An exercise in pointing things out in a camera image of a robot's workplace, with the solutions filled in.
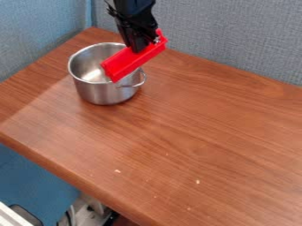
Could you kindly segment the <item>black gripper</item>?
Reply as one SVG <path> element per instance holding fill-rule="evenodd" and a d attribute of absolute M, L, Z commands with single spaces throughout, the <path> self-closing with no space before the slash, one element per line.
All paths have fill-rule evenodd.
<path fill-rule="evenodd" d="M 146 28 L 147 39 L 158 44 L 160 37 L 156 34 L 158 23 L 152 15 L 152 7 L 156 0 L 106 0 L 108 8 L 123 18 L 131 20 L 140 27 Z M 119 33 L 124 40 L 127 47 L 135 53 L 144 50 L 148 45 L 148 41 L 140 31 L 131 26 L 119 26 Z"/>

